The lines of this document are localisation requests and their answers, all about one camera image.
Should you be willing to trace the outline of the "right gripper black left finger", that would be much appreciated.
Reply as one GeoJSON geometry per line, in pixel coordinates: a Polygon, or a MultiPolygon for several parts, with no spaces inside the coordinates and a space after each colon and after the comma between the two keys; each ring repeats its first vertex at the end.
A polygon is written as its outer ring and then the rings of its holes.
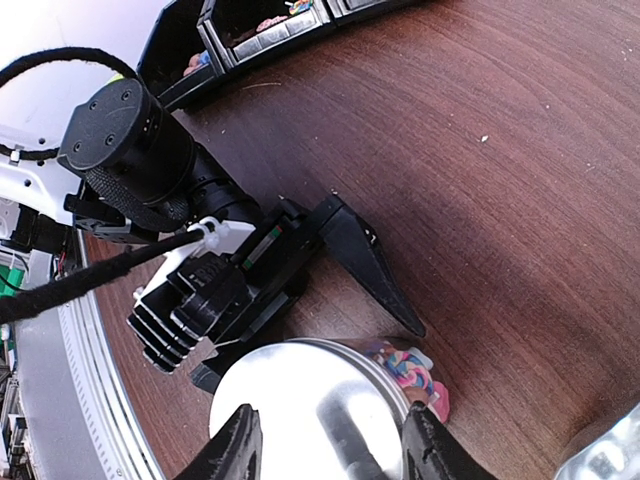
{"type": "Polygon", "coordinates": [[[258,480],[263,433],[260,416],[240,405],[175,480],[258,480]]]}

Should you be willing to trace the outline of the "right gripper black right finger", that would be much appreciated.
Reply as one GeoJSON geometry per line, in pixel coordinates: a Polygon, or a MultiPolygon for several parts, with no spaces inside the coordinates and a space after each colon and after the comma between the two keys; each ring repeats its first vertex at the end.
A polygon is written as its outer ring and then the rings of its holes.
{"type": "Polygon", "coordinates": [[[403,479],[495,480],[424,403],[413,403],[401,431],[403,479]]]}

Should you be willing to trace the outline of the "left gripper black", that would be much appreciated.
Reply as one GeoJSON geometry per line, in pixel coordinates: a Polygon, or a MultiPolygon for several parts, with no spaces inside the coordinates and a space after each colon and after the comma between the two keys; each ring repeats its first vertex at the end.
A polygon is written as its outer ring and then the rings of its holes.
{"type": "Polygon", "coordinates": [[[197,218],[206,215],[250,223],[255,231],[230,257],[246,291],[235,297],[207,334],[215,343],[246,342],[263,325],[284,314],[304,293],[306,264],[321,248],[395,318],[418,337],[426,329],[397,284],[375,229],[338,195],[307,210],[281,200],[268,214],[231,179],[201,145],[196,146],[189,190],[197,218]]]}

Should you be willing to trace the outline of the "clear plastic jar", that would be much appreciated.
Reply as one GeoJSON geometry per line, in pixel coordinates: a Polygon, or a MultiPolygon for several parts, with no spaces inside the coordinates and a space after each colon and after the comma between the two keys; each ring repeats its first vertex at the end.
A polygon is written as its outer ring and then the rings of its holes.
{"type": "Polygon", "coordinates": [[[356,349],[393,378],[410,404],[420,401],[441,423],[449,420],[449,390],[433,360],[418,346],[397,337],[378,337],[362,341],[356,349]]]}

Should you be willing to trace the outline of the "round metal jar lid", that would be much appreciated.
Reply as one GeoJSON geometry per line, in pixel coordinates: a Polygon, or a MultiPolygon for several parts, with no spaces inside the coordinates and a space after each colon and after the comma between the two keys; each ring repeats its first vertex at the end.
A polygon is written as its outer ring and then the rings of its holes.
{"type": "Polygon", "coordinates": [[[409,402],[379,363],[302,338],[237,360],[213,396],[209,433],[242,404],[259,414],[263,479],[400,479],[409,402]]]}

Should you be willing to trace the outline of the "metal scoop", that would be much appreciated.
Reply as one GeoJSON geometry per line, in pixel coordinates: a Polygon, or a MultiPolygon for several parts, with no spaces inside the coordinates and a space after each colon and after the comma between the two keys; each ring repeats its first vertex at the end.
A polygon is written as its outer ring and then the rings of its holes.
{"type": "Polygon", "coordinates": [[[555,479],[638,479],[639,404],[583,428],[566,446],[555,479]]]}

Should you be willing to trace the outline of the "black three-compartment candy tray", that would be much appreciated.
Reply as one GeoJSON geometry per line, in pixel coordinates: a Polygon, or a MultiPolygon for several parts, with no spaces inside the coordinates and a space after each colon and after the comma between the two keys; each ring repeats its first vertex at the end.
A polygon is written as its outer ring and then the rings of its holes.
{"type": "Polygon", "coordinates": [[[234,76],[340,27],[408,1],[172,1],[137,71],[168,110],[184,109],[234,76]]]}

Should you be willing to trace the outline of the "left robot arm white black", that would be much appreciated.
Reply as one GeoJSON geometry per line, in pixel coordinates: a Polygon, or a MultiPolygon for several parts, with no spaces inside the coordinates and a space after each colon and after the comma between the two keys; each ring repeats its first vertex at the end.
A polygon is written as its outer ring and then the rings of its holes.
{"type": "Polygon", "coordinates": [[[128,324],[170,370],[203,339],[250,343],[304,293],[307,265],[324,249],[404,328],[425,332],[375,230],[340,197],[311,209],[281,199],[264,212],[136,79],[78,106],[52,160],[80,180],[62,199],[75,226],[136,249],[4,298],[3,322],[34,318],[162,258],[128,324]]]}

